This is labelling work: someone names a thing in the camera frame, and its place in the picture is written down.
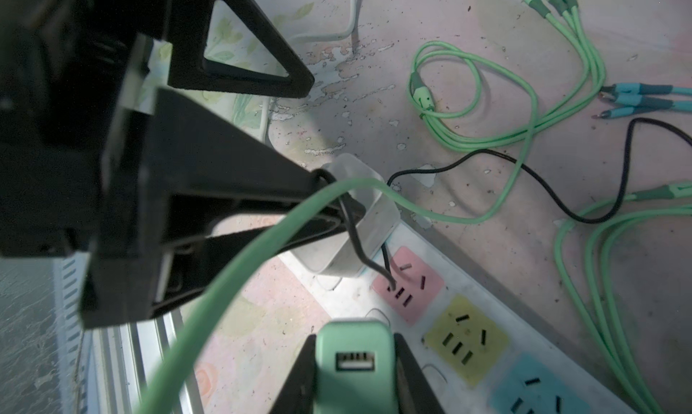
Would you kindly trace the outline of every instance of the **black plastic bracket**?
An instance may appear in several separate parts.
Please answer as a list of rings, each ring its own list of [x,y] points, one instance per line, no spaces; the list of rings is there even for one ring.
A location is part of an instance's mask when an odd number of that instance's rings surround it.
[[[168,84],[272,97],[305,97],[314,76],[255,0],[222,0],[283,66],[288,76],[254,72],[204,58],[215,0],[172,0],[168,37],[173,44]]]
[[[200,295],[264,231],[210,237],[242,213],[289,212],[327,183],[173,90],[133,113],[111,171],[81,303],[86,328],[160,316]],[[356,220],[365,215],[351,197]],[[338,202],[282,250],[344,231]]]

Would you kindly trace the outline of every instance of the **white cable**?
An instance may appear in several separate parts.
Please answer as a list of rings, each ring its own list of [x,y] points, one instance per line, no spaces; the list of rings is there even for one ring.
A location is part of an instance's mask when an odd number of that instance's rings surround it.
[[[340,33],[333,34],[296,34],[289,38],[289,44],[308,43],[308,42],[333,42],[347,38],[351,35],[356,26],[356,0],[351,0],[350,17],[348,27]]]
[[[295,36],[289,38],[289,44],[294,45],[296,43],[335,42],[350,36],[355,28],[356,0],[350,0],[348,27],[346,27],[344,31],[332,34],[296,34]],[[263,143],[269,141],[269,105],[271,105],[271,103],[272,99],[269,96],[265,96],[262,99],[262,116],[259,119],[259,136]]]

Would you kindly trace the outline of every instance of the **green cable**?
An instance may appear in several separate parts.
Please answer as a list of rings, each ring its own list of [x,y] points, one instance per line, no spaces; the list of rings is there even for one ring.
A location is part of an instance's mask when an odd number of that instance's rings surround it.
[[[565,37],[567,40],[572,44],[572,46],[575,48],[577,53],[580,55],[580,58],[582,59],[583,64],[588,64],[588,68],[585,66],[585,73],[588,73],[591,71],[592,73],[592,79],[594,81],[592,89],[589,91],[588,94],[586,94],[582,99],[578,100],[575,102],[573,106],[563,108],[561,110],[557,110],[559,107],[561,107],[564,103],[566,103],[566,100],[563,99],[562,101],[558,102],[556,107],[551,108],[546,115],[544,115],[538,122],[538,125],[536,126],[536,132],[541,132],[542,130],[545,130],[549,128],[550,126],[558,123],[559,121],[562,121],[566,119],[569,116],[574,115],[578,111],[582,110],[588,103],[593,100],[593,98],[596,96],[598,91],[601,89],[601,86],[603,82],[605,82],[606,79],[606,71],[605,71],[605,66],[601,60],[601,56],[599,55],[598,51],[593,47],[593,45],[586,39],[584,35],[584,30],[581,28],[581,21],[578,20],[578,10],[577,8],[573,8],[572,12],[575,15],[575,18],[573,18],[575,23],[575,27],[577,29],[577,33],[579,34],[581,38],[580,40],[577,40],[568,29],[564,27],[561,23],[559,23],[552,15],[547,15],[546,19],[556,28],[558,31]],[[433,52],[428,52],[427,54],[421,55],[422,51],[430,46],[441,46],[444,49],[440,49],[437,51]],[[457,56],[459,58],[463,58],[464,60],[470,60],[471,54],[466,54],[461,49],[450,45],[449,43],[444,43],[444,42],[429,42],[423,44],[418,51],[416,52],[414,56],[414,60],[412,62],[411,66],[411,73],[412,77],[414,74],[417,74],[418,68],[421,66],[421,64],[427,60],[428,58],[431,58],[433,56],[437,55],[453,55]],[[454,151],[461,151],[461,152],[470,152],[473,150],[478,150],[480,148],[491,148],[491,147],[500,147],[500,146],[506,146],[515,142],[519,142],[522,139],[524,139],[524,133],[525,130],[527,129],[526,126],[517,128],[509,133],[504,133],[504,134],[499,134],[496,136],[492,137],[485,137],[485,138],[470,138],[470,137],[464,137],[462,135],[459,135],[452,130],[450,130],[440,119],[449,119],[449,118],[457,118],[459,116],[465,115],[469,111],[471,111],[475,105],[478,102],[478,99],[480,98],[480,76],[478,75],[478,71],[475,69],[475,66],[471,66],[471,71],[474,75],[474,80],[476,84],[476,93],[473,98],[473,101],[469,106],[464,108],[462,111],[459,112],[436,112],[434,109],[431,110],[430,108],[423,107],[419,101],[416,101],[411,94],[410,91],[407,91],[408,99],[411,102],[411,104],[414,106],[414,108],[420,113],[421,118],[423,118],[425,125],[427,126],[428,130],[431,132],[431,134],[434,136],[434,138],[437,139],[440,144],[445,146],[446,148],[449,148],[450,150]],[[573,97],[574,94],[581,89],[583,86],[583,81],[580,79],[579,85],[573,89],[570,94]],[[411,87],[412,84],[412,79],[409,80],[409,88]]]
[[[634,194],[629,194],[625,195],[624,201],[634,201],[636,200],[636,195]],[[615,202],[615,200],[604,200],[600,202],[596,202],[595,204],[587,207],[583,211],[579,212],[580,216],[586,216],[587,214],[597,210],[601,209],[604,206],[609,206],[612,205],[612,203]],[[639,394],[636,392],[634,389],[633,385],[630,383],[629,379],[627,378],[627,374],[625,373],[624,369],[621,367],[621,365],[618,364],[618,361],[616,361],[615,356],[612,355],[606,344],[603,342],[603,338],[601,337],[601,333],[599,333],[598,329],[596,328],[596,325],[594,324],[593,320],[591,319],[591,315],[589,315],[588,310],[586,309],[586,306],[584,305],[584,302],[581,300],[581,297],[579,296],[579,293],[576,291],[574,283],[572,283],[572,279],[569,277],[569,274],[567,273],[567,268],[565,267],[565,262],[563,260],[562,256],[562,244],[563,241],[569,231],[571,231],[574,227],[576,226],[576,223],[574,220],[568,220],[566,221],[562,227],[560,227],[560,230],[558,231],[557,236],[555,237],[555,243],[553,244],[553,254],[555,256],[555,264],[558,267],[558,273],[560,274],[560,278],[563,281],[563,286],[567,290],[567,294],[569,297],[572,299],[572,302],[575,304],[576,311],[581,317],[581,320],[584,322],[584,325],[586,326],[587,330],[589,333],[591,333],[591,336],[593,340],[596,342],[596,346],[598,349],[601,351],[601,354],[605,357],[605,361],[610,367],[610,370],[612,370],[613,374],[615,374],[615,377],[617,378],[618,382],[623,386],[625,389],[625,392],[635,401],[636,405],[639,407],[642,407],[642,412],[645,414],[654,414],[651,409],[648,408],[646,403],[643,401],[643,399],[639,396]]]
[[[572,19],[572,15],[569,14],[568,10],[565,10],[562,14],[563,18],[565,19],[565,22],[567,25],[569,25],[569,28],[572,29],[572,31],[576,32],[576,27],[575,27],[575,20]]]
[[[596,283],[596,278],[594,274],[594,263],[593,263],[593,253],[595,249],[596,242],[598,241],[599,237],[603,232],[605,232],[606,229],[610,227],[614,227],[618,225],[618,223],[623,223],[622,229],[616,228],[610,236],[606,239],[606,242],[603,245],[603,250],[601,251],[601,263],[605,262],[605,271],[607,271],[607,275],[603,274],[603,280],[605,280],[606,277],[608,277],[608,287],[604,285],[603,291],[605,292],[605,295],[607,297],[610,297],[612,301],[613,307],[615,306],[615,298],[612,296],[612,284],[610,284],[610,266],[609,266],[609,257],[610,257],[610,249],[612,248],[612,244],[614,241],[617,239],[617,237],[622,234],[622,232],[627,229],[631,224],[635,222],[640,222],[645,219],[653,218],[653,217],[658,217],[662,215],[692,215],[692,209],[686,208],[685,206],[678,207],[678,208],[673,208],[673,209],[658,209],[658,210],[648,210],[648,211],[639,211],[636,213],[629,213],[627,215],[621,216],[621,218],[614,218],[611,219],[601,225],[593,232],[589,240],[587,241],[586,245],[586,250],[584,252],[584,262],[585,262],[585,273],[587,275],[587,281],[589,284],[589,288],[591,290],[591,295],[592,295],[592,301],[594,303],[594,308],[596,309],[596,316],[599,321],[599,325],[601,327],[601,333],[605,337],[606,344],[608,345],[610,351],[613,353],[613,355],[617,355],[617,348],[612,340],[612,337],[610,335],[610,329],[608,327],[608,322],[606,321],[606,316],[605,313],[603,312],[603,306],[601,305],[601,296],[599,294],[599,289],[598,285]],[[610,309],[611,316],[617,316],[617,310]],[[639,370],[636,367],[636,364],[634,362],[634,358],[631,354],[631,351],[629,347],[627,346],[627,342],[624,339],[624,331],[621,327],[621,322],[618,320],[613,321],[614,325],[616,328],[621,332],[621,340],[620,340],[620,346],[621,346],[621,352],[624,355],[624,360],[625,364],[627,365],[627,368],[630,370],[630,376],[634,378],[636,381],[636,384],[639,387],[639,390],[644,393],[645,399],[647,399],[648,405],[654,410],[656,413],[663,413],[663,410],[659,406],[659,404],[655,401],[653,398],[653,395],[651,392],[648,390],[647,385],[644,383],[644,379],[642,376],[639,374]]]
[[[622,323],[620,317],[617,313],[617,306],[615,305],[615,296],[612,290],[612,281],[610,280],[610,249],[615,243],[615,240],[632,225],[642,222],[644,219],[632,219],[617,227],[610,236],[608,236],[603,243],[601,248],[601,278],[603,280],[603,292],[605,294],[606,304],[608,305],[608,311],[610,312],[610,322],[612,322],[615,328],[615,336],[617,337],[617,342],[620,348],[620,353],[623,356],[625,366],[630,371],[630,376],[634,378],[635,383],[639,386],[644,394],[644,398],[648,402],[649,406],[653,407],[654,411],[657,413],[662,413],[663,409],[658,404],[656,399],[651,394],[648,386],[644,382],[642,374],[639,372],[639,368],[636,366],[635,358],[632,355],[629,345],[627,344],[627,338],[625,337],[624,329],[622,328]]]
[[[484,222],[485,220],[488,220],[489,218],[491,218],[497,212],[497,210],[500,209],[502,204],[505,202],[507,195],[511,191],[512,186],[514,185],[514,183],[517,179],[517,176],[519,175],[519,172],[521,171],[521,165],[524,163],[524,161],[526,160],[526,157],[529,154],[529,150],[531,148],[531,140],[533,137],[533,130],[535,129],[536,123],[538,121],[538,95],[533,90],[532,86],[529,85],[528,82],[526,82],[520,76],[507,70],[503,66],[501,66],[497,63],[494,63],[492,61],[489,61],[489,60],[487,60],[483,57],[480,57],[478,55],[463,52],[461,49],[458,49],[457,47],[455,47],[454,45],[450,45],[449,43],[446,43],[446,42],[428,42],[428,43],[425,43],[419,49],[418,54],[420,54],[420,52],[423,49],[425,49],[429,46],[442,46],[446,49],[428,52],[428,54],[425,54],[421,57],[421,61],[425,61],[427,58],[431,58],[431,57],[437,56],[437,55],[453,55],[453,56],[456,56],[458,58],[462,58],[469,64],[471,71],[474,74],[474,77],[476,79],[476,83],[477,83],[476,88],[477,88],[477,90],[480,90],[480,75],[478,74],[478,69],[472,63],[472,61],[477,61],[478,63],[484,64],[484,65],[490,67],[491,69],[505,75],[507,78],[509,78],[512,81],[519,84],[519,86],[521,88],[523,88],[529,94],[529,98],[531,99],[531,119],[529,120],[529,124],[526,127],[526,133],[524,135],[524,146],[522,147],[522,149],[519,153],[519,157],[517,157],[517,160],[518,160],[517,164],[515,165],[514,169],[511,172],[511,175],[507,179],[507,183],[506,183],[505,187],[503,188],[502,192],[500,193],[500,196],[497,198],[497,200],[495,201],[493,206],[483,216],[476,218],[476,219],[466,219],[467,222],[459,222],[459,223]],[[408,93],[409,97],[412,98],[411,93],[410,92],[407,92],[407,93]],[[475,97],[474,101],[471,103],[471,105],[469,107],[467,107],[468,110],[472,109],[473,106],[475,106],[475,104],[478,102],[479,97],[480,97],[480,91],[476,91],[476,97]],[[426,123],[426,125],[428,125],[428,128],[430,129],[430,132],[432,133],[432,135],[437,138],[438,142],[440,142],[443,146],[447,146],[449,148],[448,143],[445,141],[443,136],[437,133],[438,130],[432,124],[430,124],[430,122],[427,121],[427,119],[426,119],[425,123]]]
[[[625,201],[634,200],[636,200],[636,194],[629,194],[625,198]],[[598,202],[586,208],[586,210],[581,211],[579,214],[587,215],[588,213],[600,209],[601,207],[610,205],[612,202],[613,200]],[[620,235],[622,231],[624,231],[627,227],[631,225],[631,223],[639,222],[643,219],[652,218],[659,215],[692,214],[692,210],[688,209],[690,207],[691,206],[682,206],[674,209],[639,211],[637,213],[621,215],[603,223],[602,225],[599,225],[599,227],[590,237],[585,251],[585,271],[587,273],[587,282],[589,285],[590,292],[592,294],[592,301],[594,304],[594,308],[596,309],[596,315],[599,320],[601,332],[599,332],[598,328],[594,324],[593,320],[591,319],[591,315],[589,315],[589,312],[587,311],[586,306],[584,305],[584,302],[581,300],[581,297],[576,291],[572,283],[572,280],[569,277],[569,274],[567,273],[562,257],[562,243],[564,241],[564,238],[567,235],[567,233],[576,226],[576,223],[572,220],[566,222],[560,228],[558,235],[555,239],[555,261],[558,267],[558,272],[560,273],[560,277],[563,280],[563,285],[565,286],[568,295],[572,298],[572,301],[576,306],[577,312],[582,318],[582,321],[584,321],[584,323],[586,324],[587,329],[596,341],[596,344],[598,345],[599,349],[605,356],[606,361],[608,362],[608,365],[610,366],[611,370],[618,378],[622,386],[625,388],[629,396],[635,401],[636,405],[644,413],[662,414],[663,410],[660,408],[658,403],[653,398],[653,395],[648,390],[648,387],[646,386],[641,374],[639,374],[639,370],[636,368],[636,364],[634,362],[634,358],[631,354],[631,351],[627,346],[624,330],[621,326],[617,314],[615,298],[612,295],[612,284],[610,283],[610,267],[608,266],[608,256],[610,254],[610,248],[612,247],[612,243],[617,239],[617,237]],[[618,339],[618,344],[620,345],[620,350],[624,355],[624,365],[618,357],[617,349],[615,348],[615,345],[612,343],[612,339],[608,336],[610,332],[608,330],[607,323],[605,322],[605,315],[603,314],[600,296],[598,294],[598,286],[596,284],[595,278],[593,277],[593,258],[591,258],[596,241],[598,240],[598,237],[602,234],[602,232],[620,223],[623,224],[623,228],[616,228],[604,243],[603,250],[601,252],[601,269],[603,272],[603,289],[605,292],[606,300],[608,301],[611,321],[615,325],[615,333]],[[627,366],[629,373],[625,370],[624,366]],[[644,398],[646,399],[646,401],[644,401],[639,395],[639,393],[635,390],[635,386],[629,380],[630,377],[634,379],[637,388],[641,393],[644,394]]]

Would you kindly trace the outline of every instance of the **electrical outlet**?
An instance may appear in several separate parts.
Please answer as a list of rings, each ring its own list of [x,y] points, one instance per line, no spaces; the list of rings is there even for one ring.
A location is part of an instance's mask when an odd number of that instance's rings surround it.
[[[375,278],[372,288],[404,321],[413,325],[444,287],[444,280],[408,247],[400,247],[391,261],[401,271],[392,271],[396,289],[392,291],[383,276]]]
[[[588,414],[589,406],[550,369],[522,354],[491,396],[499,414]]]
[[[471,387],[483,379],[509,344],[507,335],[460,295],[437,317],[424,340]]]

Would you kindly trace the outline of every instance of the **white power adapter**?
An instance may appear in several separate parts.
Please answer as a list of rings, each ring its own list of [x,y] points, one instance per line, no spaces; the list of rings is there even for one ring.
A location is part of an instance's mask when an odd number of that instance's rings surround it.
[[[346,178],[376,178],[383,181],[368,165],[355,156],[345,153],[339,155],[331,164],[325,164],[337,180]],[[349,194],[365,208],[365,216],[356,228],[360,243],[367,256],[372,256],[384,243],[394,228],[399,224],[401,216],[396,204],[382,192],[372,188],[360,188]],[[356,251],[351,244],[348,232],[324,238],[305,246],[290,250],[290,254],[311,273],[325,276],[356,277],[363,268]]]

